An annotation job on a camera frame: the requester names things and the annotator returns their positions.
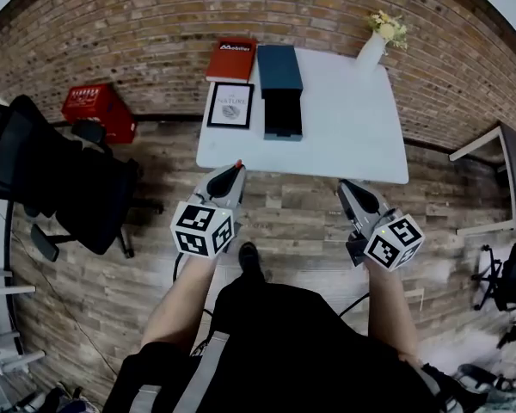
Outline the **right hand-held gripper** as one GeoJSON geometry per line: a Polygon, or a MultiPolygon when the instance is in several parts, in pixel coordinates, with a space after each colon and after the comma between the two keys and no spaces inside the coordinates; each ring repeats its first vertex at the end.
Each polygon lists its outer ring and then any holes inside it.
{"type": "Polygon", "coordinates": [[[346,248],[354,265],[369,258],[393,271],[410,261],[424,242],[424,233],[411,215],[390,206],[375,188],[341,179],[337,194],[353,225],[346,248]]]}

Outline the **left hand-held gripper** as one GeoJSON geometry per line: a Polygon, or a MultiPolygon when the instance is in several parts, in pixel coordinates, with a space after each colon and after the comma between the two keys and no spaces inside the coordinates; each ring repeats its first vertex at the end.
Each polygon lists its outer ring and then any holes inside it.
{"type": "Polygon", "coordinates": [[[246,182],[242,164],[204,175],[189,198],[178,203],[170,230],[179,253],[216,257],[238,232],[237,218],[246,182]]]}

